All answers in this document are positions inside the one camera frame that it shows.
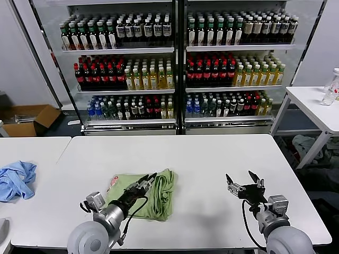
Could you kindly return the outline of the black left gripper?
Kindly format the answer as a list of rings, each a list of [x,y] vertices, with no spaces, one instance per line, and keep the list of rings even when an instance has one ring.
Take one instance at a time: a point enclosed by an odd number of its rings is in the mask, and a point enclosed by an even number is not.
[[[139,198],[142,198],[150,190],[151,184],[156,179],[157,173],[152,175],[145,175],[139,179],[139,182],[134,182],[130,184],[124,190],[124,196],[126,201],[136,201]]]

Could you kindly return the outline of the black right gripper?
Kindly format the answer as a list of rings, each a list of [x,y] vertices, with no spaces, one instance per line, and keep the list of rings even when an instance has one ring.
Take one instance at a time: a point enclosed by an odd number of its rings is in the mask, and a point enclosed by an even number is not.
[[[266,199],[264,197],[264,180],[259,180],[258,175],[250,170],[248,171],[248,173],[253,182],[255,182],[254,184],[239,185],[237,183],[234,183],[231,177],[226,174],[228,190],[239,199],[247,200],[250,205],[266,203]]]

